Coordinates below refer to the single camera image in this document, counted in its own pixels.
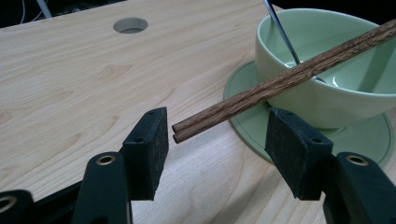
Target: clamp jaw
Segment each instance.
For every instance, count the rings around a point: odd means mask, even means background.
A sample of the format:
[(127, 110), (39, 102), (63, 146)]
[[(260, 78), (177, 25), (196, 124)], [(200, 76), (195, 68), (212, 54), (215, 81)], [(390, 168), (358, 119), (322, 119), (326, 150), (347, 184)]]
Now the clamp jaw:
[(381, 168), (356, 153), (334, 156), (332, 142), (297, 115), (270, 108), (265, 150), (294, 197), (326, 194), (328, 223), (396, 223), (396, 188)]
[(0, 223), (133, 223), (131, 201), (154, 200), (169, 149), (166, 107), (137, 122), (120, 152), (88, 161), (82, 181), (34, 202), (29, 191), (0, 193)]

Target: desk grommet hole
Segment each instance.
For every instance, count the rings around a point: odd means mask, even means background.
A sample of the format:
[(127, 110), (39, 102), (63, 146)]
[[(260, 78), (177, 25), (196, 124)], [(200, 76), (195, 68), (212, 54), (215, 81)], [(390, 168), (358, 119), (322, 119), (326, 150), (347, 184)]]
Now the desk grommet hole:
[(117, 21), (113, 29), (121, 34), (136, 34), (146, 30), (149, 23), (141, 18), (131, 17)]

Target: chopstick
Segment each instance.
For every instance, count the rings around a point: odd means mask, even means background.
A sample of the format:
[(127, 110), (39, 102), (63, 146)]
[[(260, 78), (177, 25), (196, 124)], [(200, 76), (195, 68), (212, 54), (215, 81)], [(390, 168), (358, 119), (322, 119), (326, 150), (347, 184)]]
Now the chopstick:
[(183, 142), (254, 105), (297, 86), (339, 63), (383, 43), (396, 35), (396, 19), (300, 63), (275, 77), (240, 92), (172, 126), (176, 143)]

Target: green saucer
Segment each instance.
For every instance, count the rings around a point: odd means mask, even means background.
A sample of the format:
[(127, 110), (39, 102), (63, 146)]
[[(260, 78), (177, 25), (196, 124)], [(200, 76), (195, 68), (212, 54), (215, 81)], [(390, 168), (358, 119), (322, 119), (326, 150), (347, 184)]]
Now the green saucer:
[[(227, 81), (224, 98), (227, 99), (257, 84), (254, 62), (239, 67)], [(230, 122), (239, 137), (257, 154), (271, 161), (264, 150), (267, 121), (267, 103), (256, 105), (233, 117)], [(332, 154), (342, 151), (359, 153), (384, 166), (394, 149), (393, 128), (386, 114), (353, 124), (343, 129), (319, 130), (333, 143)]]

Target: light wood surface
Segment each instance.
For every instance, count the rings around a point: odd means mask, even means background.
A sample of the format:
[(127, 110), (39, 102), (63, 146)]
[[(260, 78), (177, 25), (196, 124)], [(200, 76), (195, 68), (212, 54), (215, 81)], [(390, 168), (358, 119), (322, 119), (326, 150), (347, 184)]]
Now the light wood surface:
[[(135, 223), (325, 223), (322, 202), (295, 200), (229, 122), (178, 145), (171, 135), (222, 100), (265, 15), (262, 1), (131, 0), (1, 29), (0, 190), (39, 200), (79, 181), (91, 157), (167, 106), (168, 158), (154, 202), (133, 202)], [(148, 29), (115, 32), (128, 17)], [(395, 155), (384, 170), (395, 183)]]

